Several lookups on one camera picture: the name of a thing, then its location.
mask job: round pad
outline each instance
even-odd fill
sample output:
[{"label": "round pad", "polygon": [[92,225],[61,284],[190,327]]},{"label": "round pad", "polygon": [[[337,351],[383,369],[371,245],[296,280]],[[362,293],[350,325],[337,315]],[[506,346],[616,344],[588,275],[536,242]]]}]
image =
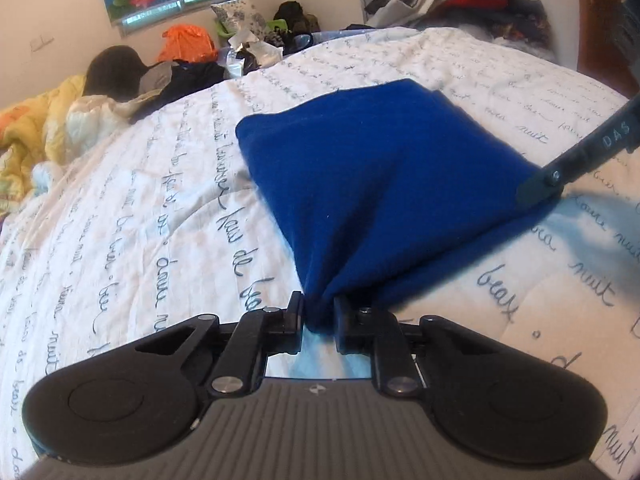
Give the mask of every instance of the round pad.
[{"label": "round pad", "polygon": [[558,391],[539,381],[507,378],[490,387],[491,408],[505,418],[518,422],[541,422],[562,407]]},{"label": "round pad", "polygon": [[78,386],[69,396],[69,407],[84,420],[109,422],[131,415],[144,398],[130,381],[97,379]]},{"label": "round pad", "polygon": [[188,433],[198,403],[170,357],[116,352],[37,383],[24,401],[24,425],[44,453],[72,463],[135,462]]},{"label": "round pad", "polygon": [[546,364],[467,358],[434,394],[440,427],[462,446],[500,462],[551,466],[588,456],[606,408],[592,386]]}]

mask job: blue fleece fabric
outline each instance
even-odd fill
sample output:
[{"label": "blue fleece fabric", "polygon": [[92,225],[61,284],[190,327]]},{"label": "blue fleece fabric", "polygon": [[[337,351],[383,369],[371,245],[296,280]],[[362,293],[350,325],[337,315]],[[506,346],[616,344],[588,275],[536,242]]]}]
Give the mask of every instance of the blue fleece fabric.
[{"label": "blue fleece fabric", "polygon": [[410,80],[247,117],[236,135],[293,249],[315,332],[332,330],[337,294],[407,300],[552,206],[518,211],[516,188],[537,167]]}]

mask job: wooden furniture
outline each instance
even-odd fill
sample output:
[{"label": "wooden furniture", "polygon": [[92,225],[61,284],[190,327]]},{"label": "wooden furniture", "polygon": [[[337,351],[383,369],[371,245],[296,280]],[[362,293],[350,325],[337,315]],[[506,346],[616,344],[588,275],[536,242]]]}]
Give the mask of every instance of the wooden furniture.
[{"label": "wooden furniture", "polygon": [[616,89],[626,97],[639,91],[628,62],[613,42],[620,0],[580,0],[578,72]]}]

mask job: mattress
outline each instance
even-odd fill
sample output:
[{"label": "mattress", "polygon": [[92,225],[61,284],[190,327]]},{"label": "mattress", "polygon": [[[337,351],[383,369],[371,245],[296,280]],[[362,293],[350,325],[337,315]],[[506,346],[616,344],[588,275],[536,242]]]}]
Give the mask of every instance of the mattress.
[{"label": "mattress", "polygon": [[[441,90],[540,165],[625,103],[583,75],[459,30],[393,28],[320,44],[116,131],[2,228],[0,478],[36,460],[20,409],[40,378],[197,314],[233,322],[286,306],[300,290],[236,124],[399,78]],[[624,153],[569,186],[540,225],[397,316],[447,317],[593,382],[609,420],[592,460],[627,480],[640,472],[639,277],[640,155]],[[369,362],[306,332],[303,351],[270,358],[268,374],[366,377]]]}]

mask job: silver bolt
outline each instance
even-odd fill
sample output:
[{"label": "silver bolt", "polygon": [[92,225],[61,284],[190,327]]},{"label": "silver bolt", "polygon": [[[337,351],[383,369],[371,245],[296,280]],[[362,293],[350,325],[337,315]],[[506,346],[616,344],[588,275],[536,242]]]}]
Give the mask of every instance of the silver bolt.
[{"label": "silver bolt", "polygon": [[223,376],[213,379],[211,387],[221,394],[232,394],[244,386],[244,383],[237,377]]},{"label": "silver bolt", "polygon": [[411,377],[394,377],[386,384],[395,394],[410,394],[418,389],[418,383]]}]

